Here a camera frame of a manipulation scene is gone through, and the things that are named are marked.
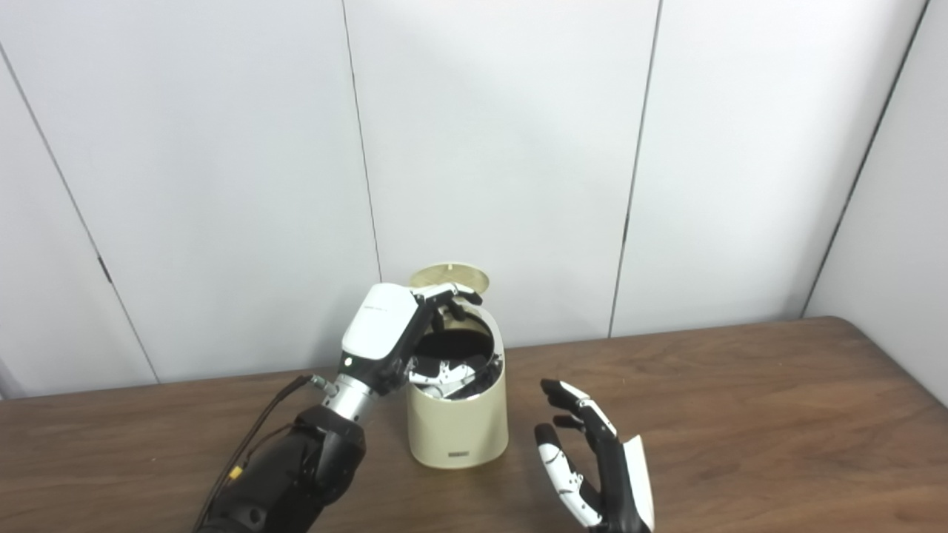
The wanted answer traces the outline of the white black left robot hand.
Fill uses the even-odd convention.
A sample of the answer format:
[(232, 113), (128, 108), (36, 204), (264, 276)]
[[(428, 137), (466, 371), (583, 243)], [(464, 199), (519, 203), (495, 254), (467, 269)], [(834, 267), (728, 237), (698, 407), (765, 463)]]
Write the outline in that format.
[(460, 304), (480, 306), (474, 288), (457, 283), (370, 287), (341, 342), (338, 373), (385, 397), (412, 384), (437, 399), (466, 398), (487, 386), (500, 360), (491, 332), (448, 329), (446, 318), (485, 326)]

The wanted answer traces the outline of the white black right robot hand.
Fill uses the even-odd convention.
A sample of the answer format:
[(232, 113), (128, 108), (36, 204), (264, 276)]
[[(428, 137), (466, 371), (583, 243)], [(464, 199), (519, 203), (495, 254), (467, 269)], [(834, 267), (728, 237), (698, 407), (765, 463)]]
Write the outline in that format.
[[(538, 454), (560, 502), (589, 532), (653, 532), (655, 507), (644, 443), (620, 439), (612, 421), (586, 392), (558, 379), (541, 379), (552, 407), (563, 409), (552, 423), (535, 426)], [(582, 433), (595, 455), (595, 488), (569, 458), (556, 429)]]

